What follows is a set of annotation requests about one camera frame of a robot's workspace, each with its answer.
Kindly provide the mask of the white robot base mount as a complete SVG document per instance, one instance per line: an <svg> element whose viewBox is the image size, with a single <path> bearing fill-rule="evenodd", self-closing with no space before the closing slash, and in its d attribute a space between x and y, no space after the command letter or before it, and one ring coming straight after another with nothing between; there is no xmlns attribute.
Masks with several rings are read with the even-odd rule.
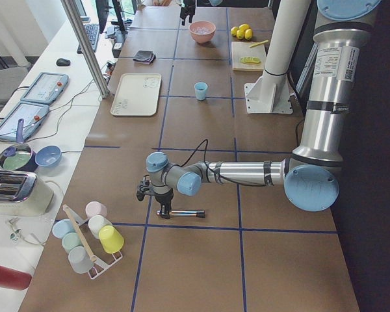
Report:
<svg viewBox="0 0 390 312"><path fill-rule="evenodd" d="M310 0L282 0L276 16L262 76L246 83L249 114L292 114L287 73Z"/></svg>

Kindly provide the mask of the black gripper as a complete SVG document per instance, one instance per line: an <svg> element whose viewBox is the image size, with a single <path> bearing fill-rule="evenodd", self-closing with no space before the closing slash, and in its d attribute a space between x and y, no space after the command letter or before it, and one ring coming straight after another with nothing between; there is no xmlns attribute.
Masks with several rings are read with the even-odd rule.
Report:
<svg viewBox="0 0 390 312"><path fill-rule="evenodd" d="M172 207L172 199L174 197L173 190L169 190L164 194L155 193L155 199L161 205L160 217L170 219L170 211Z"/></svg>
<svg viewBox="0 0 390 312"><path fill-rule="evenodd" d="M195 15L196 11L196 1L195 0L182 0L181 1L181 24L182 26L185 26L186 23L186 16L188 16L188 22L192 23L193 16Z"/></svg>

